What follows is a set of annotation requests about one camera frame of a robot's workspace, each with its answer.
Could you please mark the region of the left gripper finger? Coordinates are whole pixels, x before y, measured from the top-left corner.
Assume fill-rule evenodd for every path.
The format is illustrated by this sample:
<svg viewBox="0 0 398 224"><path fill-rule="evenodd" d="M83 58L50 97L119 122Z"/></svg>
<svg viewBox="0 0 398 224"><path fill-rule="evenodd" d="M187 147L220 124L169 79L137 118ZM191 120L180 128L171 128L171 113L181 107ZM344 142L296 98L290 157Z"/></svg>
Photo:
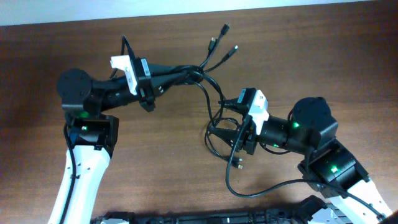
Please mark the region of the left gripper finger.
<svg viewBox="0 0 398 224"><path fill-rule="evenodd" d="M187 75L187 73L173 73L169 75L153 76L150 80L150 84L154 96L163 95L171 86L185 79Z"/></svg>
<svg viewBox="0 0 398 224"><path fill-rule="evenodd" d="M160 77L166 75L185 75L189 69L192 68L191 65L177 65L177 66L170 66L170 65L159 65L159 64L148 64L150 74L153 77Z"/></svg>

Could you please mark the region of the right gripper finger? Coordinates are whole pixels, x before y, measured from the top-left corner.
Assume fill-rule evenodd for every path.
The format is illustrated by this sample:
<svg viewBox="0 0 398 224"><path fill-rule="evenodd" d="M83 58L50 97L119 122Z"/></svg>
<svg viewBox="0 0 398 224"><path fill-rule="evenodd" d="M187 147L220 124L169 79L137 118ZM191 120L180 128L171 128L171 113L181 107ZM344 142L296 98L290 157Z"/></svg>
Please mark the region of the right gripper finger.
<svg viewBox="0 0 398 224"><path fill-rule="evenodd" d="M209 135L218 137L229 146L235 146L235 144L241 139L241 132L236 129L217 128L210 126L208 128L208 133Z"/></svg>
<svg viewBox="0 0 398 224"><path fill-rule="evenodd" d="M234 111L238 114L245 114L246 113L246 105L244 103L239 103L238 98L233 98L230 100L220 100L218 104L227 109Z"/></svg>

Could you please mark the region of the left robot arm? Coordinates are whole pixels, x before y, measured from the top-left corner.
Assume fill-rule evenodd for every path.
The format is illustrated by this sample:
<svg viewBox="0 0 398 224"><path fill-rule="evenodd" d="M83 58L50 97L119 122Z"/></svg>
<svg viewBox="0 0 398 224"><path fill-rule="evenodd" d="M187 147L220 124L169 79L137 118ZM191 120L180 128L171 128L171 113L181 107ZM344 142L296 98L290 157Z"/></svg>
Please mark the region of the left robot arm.
<svg viewBox="0 0 398 224"><path fill-rule="evenodd" d="M66 164L49 223L89 223L101 179L118 140L119 120L104 111L138 102L153 111L155 99L188 76L184 66L147 63L145 58L112 56L124 76L99 81L84 70L62 73L57 92L65 112Z"/></svg>

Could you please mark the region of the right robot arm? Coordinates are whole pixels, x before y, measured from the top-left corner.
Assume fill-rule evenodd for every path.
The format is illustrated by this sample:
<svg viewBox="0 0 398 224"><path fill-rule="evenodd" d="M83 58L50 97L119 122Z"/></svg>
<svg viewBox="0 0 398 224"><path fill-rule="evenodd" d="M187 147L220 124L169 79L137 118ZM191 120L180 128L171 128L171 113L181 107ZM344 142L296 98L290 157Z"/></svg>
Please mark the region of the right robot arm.
<svg viewBox="0 0 398 224"><path fill-rule="evenodd" d="M220 110L210 118L205 131L209 151L227 163L226 180L232 167L242 167L239 151L254 154L257 146L271 154L303 155L297 168L300 183L314 195L290 213L291 223L383 223L393 212L385 204L375 183L357 158L336 138L338 122L323 97L302 98L288 117L268 112L261 90L244 88L237 98L219 102Z"/></svg>

